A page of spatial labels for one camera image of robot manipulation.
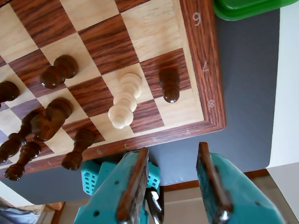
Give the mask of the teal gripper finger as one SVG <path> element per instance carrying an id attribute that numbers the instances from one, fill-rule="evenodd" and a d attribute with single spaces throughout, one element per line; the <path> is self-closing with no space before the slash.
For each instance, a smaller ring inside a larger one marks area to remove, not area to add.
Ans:
<path id="1" fill-rule="evenodd" d="M 199 143 L 199 187 L 211 224 L 284 224 L 275 204 L 230 160 Z"/>
<path id="2" fill-rule="evenodd" d="M 88 203 L 75 224 L 137 224 L 148 181 L 148 149 L 126 153 Z"/>

